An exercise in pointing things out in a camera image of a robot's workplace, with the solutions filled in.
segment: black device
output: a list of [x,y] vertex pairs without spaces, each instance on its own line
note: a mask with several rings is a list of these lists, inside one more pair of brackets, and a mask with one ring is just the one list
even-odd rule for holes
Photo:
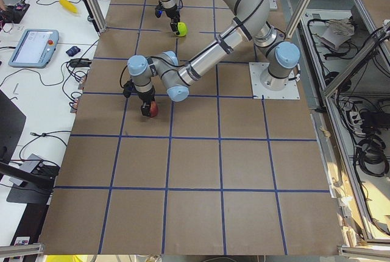
[[0,10],[0,23],[20,23],[29,7],[30,4],[27,3],[16,3],[7,6],[7,10]]
[[9,165],[25,123],[26,116],[0,90],[0,176],[8,175],[23,181],[20,186],[13,185],[7,201],[46,204],[59,168],[45,166],[38,161],[32,172],[26,172]]
[[364,132],[374,132],[377,129],[390,129],[390,114],[382,112],[361,112]]
[[26,116],[0,90],[0,161],[9,163],[23,132]]

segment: monitor stand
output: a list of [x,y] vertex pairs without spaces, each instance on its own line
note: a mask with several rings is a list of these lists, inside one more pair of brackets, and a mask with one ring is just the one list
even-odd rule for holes
[[[50,179],[51,177],[55,178],[59,174],[60,168],[57,166],[43,166],[41,169],[48,172],[50,175],[39,175],[39,177]],[[39,174],[36,169],[34,169],[32,173],[36,175]],[[47,204],[50,192],[51,189],[41,189],[31,182],[27,182],[26,186],[17,186],[13,184],[7,197],[7,201],[11,203]]]

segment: blue tape line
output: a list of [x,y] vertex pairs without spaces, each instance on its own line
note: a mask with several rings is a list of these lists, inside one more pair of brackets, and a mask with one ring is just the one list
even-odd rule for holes
[[137,32],[162,32],[158,29],[131,29],[127,27],[113,27],[113,26],[108,26],[108,29],[119,29],[119,30],[134,30]]
[[[215,19],[214,19],[214,36],[215,36]],[[222,246],[224,249],[224,255],[227,255],[226,246],[226,226],[225,226],[225,202],[224,202],[224,175],[222,168],[222,147],[221,147],[221,109],[219,105],[219,74],[218,65],[215,65],[215,78],[216,78],[216,89],[217,89],[217,119],[218,119],[218,155],[219,155],[219,182],[221,184],[221,221],[222,221]]]
[[[122,132],[123,132],[123,127],[124,127],[124,121],[125,121],[125,118],[126,118],[126,110],[127,110],[127,103],[128,102],[129,102],[129,100],[126,99],[126,101],[124,103],[124,111],[123,111],[123,116],[122,116],[122,123],[121,123],[120,134],[122,134]],[[114,183],[115,169],[116,169],[116,164],[118,162],[118,155],[119,155],[119,148],[120,148],[120,146],[121,146],[121,137],[119,136],[119,138],[118,138],[118,145],[116,147],[114,165],[113,165],[112,174],[111,174],[110,189],[108,191],[107,204],[106,204],[106,207],[105,207],[104,220],[103,220],[102,232],[101,232],[101,236],[100,236],[100,243],[99,243],[98,254],[102,253],[104,233],[105,233],[105,225],[107,224],[108,209],[110,208],[110,201],[111,201],[111,193],[112,193],[111,187],[113,186],[113,183]]]
[[[112,137],[119,135],[103,134],[71,134],[71,137]],[[147,138],[147,139],[184,139],[184,140],[221,140],[221,141],[270,141],[270,142],[316,142],[315,139],[267,139],[267,138],[234,138],[234,137],[197,137],[197,136],[160,136],[160,135],[121,135],[122,138]]]
[[169,188],[168,191],[221,192],[222,190],[217,188]]
[[126,186],[69,186],[57,185],[54,189],[79,190],[133,190],[133,191],[183,191],[183,192],[262,192],[262,193],[329,193],[321,189],[250,189],[250,188],[165,188],[165,187],[126,187]]
[[112,96],[122,96],[122,93],[109,93],[109,92],[97,92],[97,91],[84,91],[83,94],[100,94],[100,95],[112,95]]
[[99,60],[123,60],[128,61],[129,58],[115,58],[115,57],[93,57],[93,60],[99,59]]
[[102,135],[102,134],[71,134],[71,137],[112,137],[119,138],[119,135]]
[[269,140],[268,122],[267,122],[266,107],[265,107],[265,104],[264,104],[264,96],[262,96],[261,105],[263,106],[264,124],[265,124],[265,128],[266,128],[268,153],[269,153],[269,160],[270,160],[270,163],[271,163],[271,171],[272,171],[272,180],[274,182],[274,188],[275,188],[275,198],[276,198],[276,207],[277,207],[277,211],[278,211],[280,233],[282,235],[283,250],[285,251],[285,255],[287,255],[288,252],[287,252],[285,231],[283,229],[282,212],[280,211],[280,202],[279,202],[279,196],[278,196],[278,192],[277,192],[276,176],[275,176],[275,169],[274,169],[274,160],[272,158],[271,141]]
[[171,120],[169,122],[169,143],[168,143],[168,159],[166,162],[166,176],[165,176],[165,198],[164,198],[164,215],[163,215],[163,233],[161,243],[161,253],[165,253],[165,233],[166,233],[166,215],[168,207],[168,186],[169,186],[169,165],[171,164],[171,147],[172,147],[172,128],[174,116],[174,102],[171,102]]

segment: brown cardboard surface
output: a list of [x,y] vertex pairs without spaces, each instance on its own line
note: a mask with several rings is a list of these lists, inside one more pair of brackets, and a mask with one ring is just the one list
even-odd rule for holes
[[223,252],[221,193],[169,192],[166,220],[167,254]]
[[[46,253],[336,253],[341,231],[305,95],[252,99],[252,42],[183,102],[153,78],[155,118],[141,116],[136,95],[123,97],[130,56],[171,49],[181,64],[233,18],[221,0],[183,0],[190,31],[176,38],[169,18],[154,16],[157,2],[112,0],[108,26],[119,29],[97,46],[40,239]],[[282,10],[269,21],[283,29]]]
[[280,189],[328,188],[316,142],[271,143],[276,184]]
[[97,253],[108,191],[55,189],[40,241],[45,254]]
[[338,254],[333,245],[344,242],[334,214],[336,200],[321,193],[280,193],[279,198],[290,255]]
[[283,255],[274,193],[227,192],[224,194],[226,244],[232,255]]
[[390,0],[362,0],[362,2],[376,27],[381,27],[383,21],[389,19]]

